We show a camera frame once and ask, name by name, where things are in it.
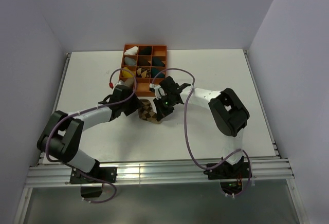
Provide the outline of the tan sock with maroon cuff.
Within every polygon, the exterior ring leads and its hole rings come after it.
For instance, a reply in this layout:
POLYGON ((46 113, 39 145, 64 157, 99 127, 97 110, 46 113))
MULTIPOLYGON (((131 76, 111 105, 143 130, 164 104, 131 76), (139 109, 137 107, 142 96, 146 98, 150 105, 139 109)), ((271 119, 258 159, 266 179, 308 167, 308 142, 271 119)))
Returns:
POLYGON ((127 78, 125 81, 124 81, 124 86, 130 88, 130 89, 133 89, 134 88, 134 85, 135 85, 135 79, 134 78, 127 78))

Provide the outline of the brown argyle sock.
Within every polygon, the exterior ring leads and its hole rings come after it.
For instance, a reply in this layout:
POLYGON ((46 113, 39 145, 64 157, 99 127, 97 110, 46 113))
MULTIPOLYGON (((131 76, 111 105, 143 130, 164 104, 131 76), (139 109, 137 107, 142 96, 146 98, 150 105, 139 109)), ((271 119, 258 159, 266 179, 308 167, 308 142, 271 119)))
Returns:
POLYGON ((138 109, 139 118, 143 121, 148 121, 154 124, 160 124, 157 120, 157 113, 154 112, 150 100, 140 99, 141 106, 138 109))

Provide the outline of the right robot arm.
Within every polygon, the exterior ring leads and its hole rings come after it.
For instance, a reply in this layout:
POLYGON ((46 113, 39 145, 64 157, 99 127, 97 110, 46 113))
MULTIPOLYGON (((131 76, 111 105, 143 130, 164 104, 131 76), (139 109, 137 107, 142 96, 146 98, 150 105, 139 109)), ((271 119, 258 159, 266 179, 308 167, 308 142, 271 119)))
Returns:
POLYGON ((216 176, 224 179, 233 178, 243 172, 245 154, 242 149, 242 136, 250 114, 231 88, 215 91, 196 88, 193 83, 179 85, 172 77, 166 77, 159 85, 151 83, 149 88, 155 94, 153 102, 158 121, 171 114, 175 105, 184 105, 184 133, 187 150, 194 163, 204 170, 204 174, 208 177, 216 176), (217 128, 228 138, 224 147, 224 158, 217 164, 202 166, 192 154, 187 131, 189 104, 211 111, 217 128))

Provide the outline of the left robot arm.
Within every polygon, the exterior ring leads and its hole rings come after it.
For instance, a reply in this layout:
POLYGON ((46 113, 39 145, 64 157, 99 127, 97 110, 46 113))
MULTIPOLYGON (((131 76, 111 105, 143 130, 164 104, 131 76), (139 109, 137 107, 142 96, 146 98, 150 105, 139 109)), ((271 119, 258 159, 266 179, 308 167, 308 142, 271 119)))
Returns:
POLYGON ((36 146, 47 155, 82 171, 87 182, 95 182, 100 176, 99 162, 79 149, 82 133, 98 124, 111 122, 122 113, 129 116, 140 107, 141 101, 131 88, 117 85, 96 107, 69 114, 55 111, 36 146))

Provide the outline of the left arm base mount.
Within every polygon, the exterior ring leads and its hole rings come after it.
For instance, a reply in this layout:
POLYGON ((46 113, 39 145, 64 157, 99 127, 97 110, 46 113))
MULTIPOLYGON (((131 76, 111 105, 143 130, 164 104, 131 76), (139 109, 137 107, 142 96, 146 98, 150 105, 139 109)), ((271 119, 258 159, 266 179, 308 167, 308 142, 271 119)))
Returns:
POLYGON ((90 203, 104 203, 112 200, 117 194, 114 185, 117 178, 116 167, 101 167, 98 172, 92 174, 84 173, 78 169, 72 169, 69 183, 80 185, 80 195, 84 201, 90 203), (105 200, 97 200, 101 196, 105 185, 113 188, 112 195, 105 200))

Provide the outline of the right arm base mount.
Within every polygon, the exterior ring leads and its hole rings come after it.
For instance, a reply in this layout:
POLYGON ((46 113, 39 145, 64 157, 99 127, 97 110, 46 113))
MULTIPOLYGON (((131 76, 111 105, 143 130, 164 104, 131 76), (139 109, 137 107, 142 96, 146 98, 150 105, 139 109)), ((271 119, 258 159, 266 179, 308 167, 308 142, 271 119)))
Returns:
POLYGON ((209 180, 248 179, 249 173, 250 169, 247 162, 243 162, 241 165, 236 166, 232 166, 225 162, 211 171, 205 170, 203 172, 209 180))

